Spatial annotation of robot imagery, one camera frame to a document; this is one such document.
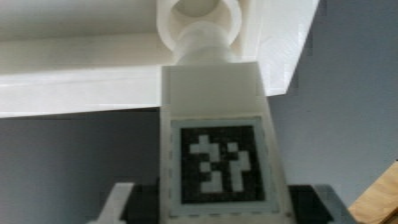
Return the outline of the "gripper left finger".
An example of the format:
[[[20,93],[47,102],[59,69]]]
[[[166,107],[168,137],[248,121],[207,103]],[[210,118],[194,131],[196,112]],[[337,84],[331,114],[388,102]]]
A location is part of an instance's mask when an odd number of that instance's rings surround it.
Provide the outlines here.
[[[100,215],[88,224],[159,224],[159,186],[118,183]]]

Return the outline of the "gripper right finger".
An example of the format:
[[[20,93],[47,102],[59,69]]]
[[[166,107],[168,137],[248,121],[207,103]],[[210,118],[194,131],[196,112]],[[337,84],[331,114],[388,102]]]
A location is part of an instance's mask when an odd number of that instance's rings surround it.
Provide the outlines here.
[[[290,185],[298,224],[356,224],[354,216],[326,184]]]

